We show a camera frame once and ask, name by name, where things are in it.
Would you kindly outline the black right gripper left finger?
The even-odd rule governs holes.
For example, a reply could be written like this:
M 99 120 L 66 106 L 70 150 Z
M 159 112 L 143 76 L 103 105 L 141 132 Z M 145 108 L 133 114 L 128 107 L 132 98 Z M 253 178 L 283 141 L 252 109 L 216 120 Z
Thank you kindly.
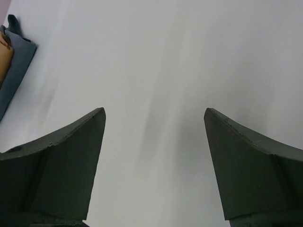
M 85 226 L 105 124 L 100 107 L 2 153 L 1 226 Z

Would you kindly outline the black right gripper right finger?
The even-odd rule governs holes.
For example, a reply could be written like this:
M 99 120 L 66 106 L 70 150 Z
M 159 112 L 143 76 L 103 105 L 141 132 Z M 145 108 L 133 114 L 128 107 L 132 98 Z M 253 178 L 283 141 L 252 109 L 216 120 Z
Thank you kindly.
M 302 226 L 302 150 L 213 108 L 204 122 L 225 220 L 232 227 Z

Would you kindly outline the blue printed garment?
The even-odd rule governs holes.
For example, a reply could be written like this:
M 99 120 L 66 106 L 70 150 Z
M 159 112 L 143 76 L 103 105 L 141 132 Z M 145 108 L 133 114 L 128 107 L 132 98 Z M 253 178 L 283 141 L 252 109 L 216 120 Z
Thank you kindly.
M 27 69 L 36 53 L 37 45 L 23 36 L 20 23 L 16 16 L 8 15 L 9 26 L 0 26 L 3 32 L 10 38 L 14 54 L 11 66 L 0 86 L 0 117 L 3 118 L 19 85 L 21 84 Z

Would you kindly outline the tan ribbed tank top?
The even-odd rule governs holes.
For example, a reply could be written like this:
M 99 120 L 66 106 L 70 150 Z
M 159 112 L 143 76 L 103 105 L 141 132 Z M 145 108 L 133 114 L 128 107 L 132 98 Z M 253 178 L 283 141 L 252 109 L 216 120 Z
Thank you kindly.
M 0 33 L 0 85 L 7 75 L 11 66 L 14 49 L 11 45 L 10 38 L 3 32 Z

